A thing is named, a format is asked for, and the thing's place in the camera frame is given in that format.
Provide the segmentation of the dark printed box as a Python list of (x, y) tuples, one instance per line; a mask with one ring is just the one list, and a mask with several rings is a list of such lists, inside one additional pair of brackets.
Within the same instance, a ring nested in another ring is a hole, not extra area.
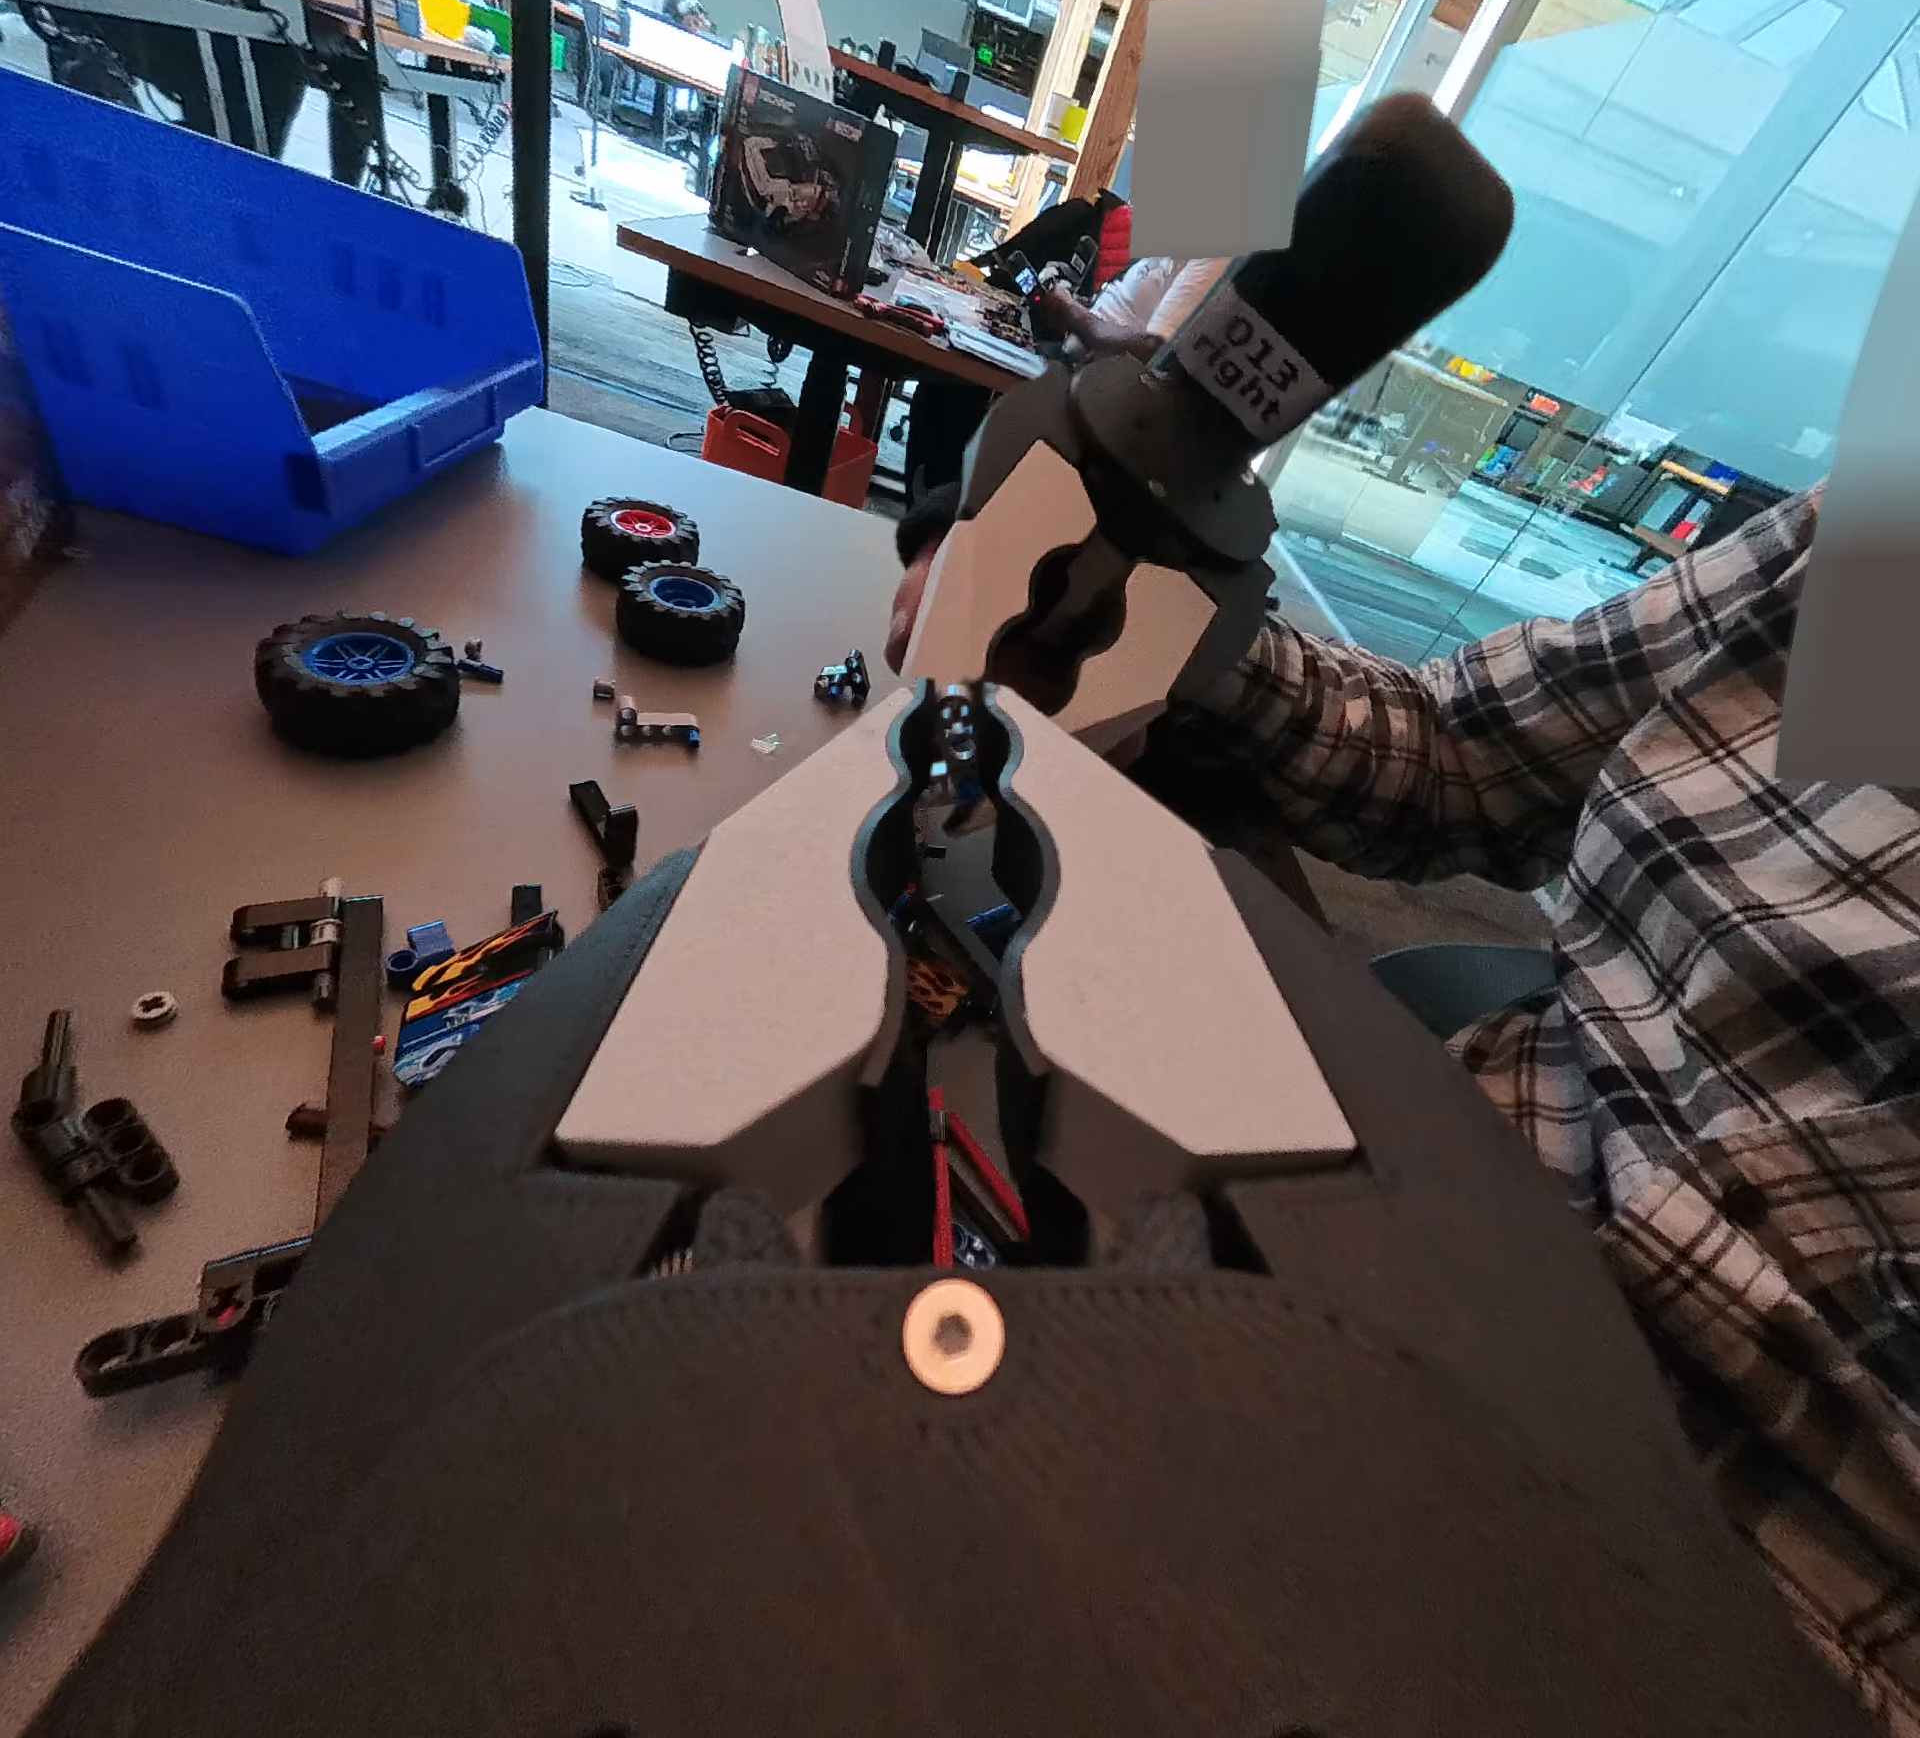
[(850, 301), (869, 281), (893, 157), (891, 128), (733, 64), (707, 224), (802, 284)]

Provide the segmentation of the blue plastic bin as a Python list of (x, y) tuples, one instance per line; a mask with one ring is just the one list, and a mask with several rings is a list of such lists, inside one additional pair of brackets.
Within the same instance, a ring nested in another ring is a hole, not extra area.
[(511, 243), (5, 71), (3, 396), (59, 503), (313, 555), (544, 349)]

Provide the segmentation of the person's right hand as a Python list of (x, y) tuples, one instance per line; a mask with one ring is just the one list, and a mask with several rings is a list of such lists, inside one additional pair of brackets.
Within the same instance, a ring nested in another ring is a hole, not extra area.
[(911, 564), (904, 564), (898, 576), (898, 586), (893, 592), (891, 616), (887, 616), (887, 631), (883, 643), (883, 661), (884, 667), (898, 675), (904, 664), (904, 652), (912, 635), (912, 626), (918, 620), (918, 606), (924, 599), (924, 578), (931, 576), (931, 566), (936, 561), (939, 544), (926, 544), (921, 552), (912, 555)]

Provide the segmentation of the red bucket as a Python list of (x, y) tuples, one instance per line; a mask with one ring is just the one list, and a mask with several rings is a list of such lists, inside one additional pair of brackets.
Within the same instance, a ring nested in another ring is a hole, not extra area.
[[(716, 469), (784, 483), (791, 455), (788, 430), (774, 425), (742, 406), (712, 406), (702, 431), (698, 458)], [(842, 411), (832, 441), (822, 496), (845, 507), (862, 507), (876, 469), (876, 441), (866, 435), (857, 406)]]

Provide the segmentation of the black wheel blue rim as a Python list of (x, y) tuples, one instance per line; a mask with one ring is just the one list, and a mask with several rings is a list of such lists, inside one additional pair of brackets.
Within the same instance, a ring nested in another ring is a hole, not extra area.
[(640, 658), (663, 667), (725, 667), (746, 620), (742, 586), (692, 564), (642, 564), (623, 573), (613, 631)]
[(275, 740), (333, 760), (436, 743), (461, 706), (453, 650), (410, 619), (303, 616), (253, 647), (253, 695)]

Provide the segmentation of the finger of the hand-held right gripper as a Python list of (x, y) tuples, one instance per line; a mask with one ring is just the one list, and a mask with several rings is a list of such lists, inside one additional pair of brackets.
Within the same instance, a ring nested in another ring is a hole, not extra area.
[(1206, 641), (1218, 602), (1190, 573), (1090, 542), (1036, 631), (1036, 707), (1097, 754), (1134, 743)]
[(936, 686), (991, 676), (994, 643), (1032, 609), (1043, 564), (1082, 544), (1082, 476), (1028, 448), (980, 511), (941, 540), (904, 638), (902, 676)]

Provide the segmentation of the black wheel red rim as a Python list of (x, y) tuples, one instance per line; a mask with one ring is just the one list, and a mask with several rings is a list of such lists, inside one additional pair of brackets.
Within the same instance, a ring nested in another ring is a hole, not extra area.
[(580, 561), (604, 580), (647, 564), (698, 564), (698, 555), (702, 530), (680, 507), (616, 496), (580, 511)]

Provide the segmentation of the black toy pin connector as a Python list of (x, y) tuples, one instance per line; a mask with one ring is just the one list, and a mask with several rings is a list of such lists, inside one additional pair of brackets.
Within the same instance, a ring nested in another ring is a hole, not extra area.
[(178, 1193), (178, 1166), (131, 1100), (82, 1100), (75, 1019), (67, 1008), (45, 1015), (12, 1131), (45, 1191), (113, 1266), (126, 1263), (140, 1243), (136, 1211)]

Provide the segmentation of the black toy frame bracket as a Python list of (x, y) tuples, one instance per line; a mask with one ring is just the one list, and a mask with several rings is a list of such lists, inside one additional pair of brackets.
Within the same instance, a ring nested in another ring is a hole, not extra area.
[(223, 966), (226, 1002), (302, 994), (322, 1014), (337, 1004), (343, 881), (325, 878), (313, 894), (231, 912), (234, 957)]

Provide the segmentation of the black metal pole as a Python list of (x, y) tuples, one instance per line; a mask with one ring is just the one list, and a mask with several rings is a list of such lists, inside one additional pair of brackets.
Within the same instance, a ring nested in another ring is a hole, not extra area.
[(512, 246), (540, 342), (540, 401), (550, 373), (553, 2), (511, 0)]

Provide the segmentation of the brown background table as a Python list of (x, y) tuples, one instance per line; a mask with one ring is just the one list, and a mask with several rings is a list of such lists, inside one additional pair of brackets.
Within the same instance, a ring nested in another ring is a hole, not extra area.
[(857, 382), (857, 401), (876, 406), (884, 404), (897, 382), (941, 379), (991, 396), (1019, 386), (1019, 376), (1011, 370), (800, 281), (716, 233), (704, 215), (621, 221), (613, 243), (664, 272), (664, 311), (670, 317), (704, 331), (716, 331), (725, 319), (745, 322), (809, 356), (791, 448), (781, 475), (784, 486), (794, 490), (825, 493), (832, 442), (845, 415), (850, 379)]

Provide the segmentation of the grey desk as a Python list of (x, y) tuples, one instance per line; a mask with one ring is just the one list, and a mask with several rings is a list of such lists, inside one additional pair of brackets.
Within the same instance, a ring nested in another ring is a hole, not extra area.
[[(684, 511), (746, 602), (735, 658), (663, 667), (613, 631), (580, 511)], [(592, 926), (566, 784), (637, 799), (640, 858), (702, 839), (845, 722), (809, 700), (879, 647), (887, 525), (550, 411), (306, 559), (107, 514), (3, 638), (3, 1100), (48, 1008), (86, 1091), (131, 1095), (179, 1193), (98, 1263), (3, 1143), (3, 1490), (50, 1567), (3, 1599), (5, 1734), (1279, 1734), (1320, 1719), (1220, 1554), (1225, 1490), (1111, 1527), (1118, 1403), (1175, 1313), (1225, 1332), (1251, 1282), (1079, 1279), (1115, 1387), (1014, 1366), (1014, 1399), (924, 1390), (921, 1272), (721, 1262), (657, 1276), (684, 1207), (480, 1146), (449, 1077), (346, 1193), (231, 1390), (86, 1399), (75, 1346), (189, 1296), (206, 1255), (313, 1225), (325, 1083), (295, 998), (226, 1008), (239, 899), (337, 874), (389, 923), (496, 927), (540, 882), (566, 951), (519, 1036), (553, 1052), (645, 933)], [(253, 647), (387, 613), (481, 641), (436, 743), (333, 760), (275, 740)], [(616, 747), (611, 700), (692, 713), (697, 754)], [(136, 995), (172, 991), (164, 1029)]]

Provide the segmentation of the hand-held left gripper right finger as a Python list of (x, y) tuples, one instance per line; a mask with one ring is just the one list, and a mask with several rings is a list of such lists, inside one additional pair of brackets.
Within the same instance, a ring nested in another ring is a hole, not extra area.
[(1100, 1228), (1144, 1197), (1352, 1166), (1341, 1112), (1214, 848), (1011, 690), (1007, 815), (1039, 848), (1010, 947), (1039, 1166)]

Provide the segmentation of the person's plaid clothed body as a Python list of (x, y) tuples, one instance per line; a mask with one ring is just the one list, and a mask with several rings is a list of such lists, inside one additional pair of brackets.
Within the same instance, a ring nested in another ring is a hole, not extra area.
[(1576, 1205), (1795, 1626), (1916, 1732), (1916, 795), (1630, 795), (1455, 836), (1568, 894), (1456, 1059)]

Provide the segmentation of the long black toy beam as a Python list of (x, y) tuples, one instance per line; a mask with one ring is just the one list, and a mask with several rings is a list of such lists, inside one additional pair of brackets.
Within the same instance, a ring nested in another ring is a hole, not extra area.
[(340, 905), (340, 943), (333, 971), (333, 1045), (327, 1060), (325, 1135), (315, 1180), (313, 1236), (371, 1153), (375, 1042), (381, 1014), (387, 908), (381, 894), (351, 894)]

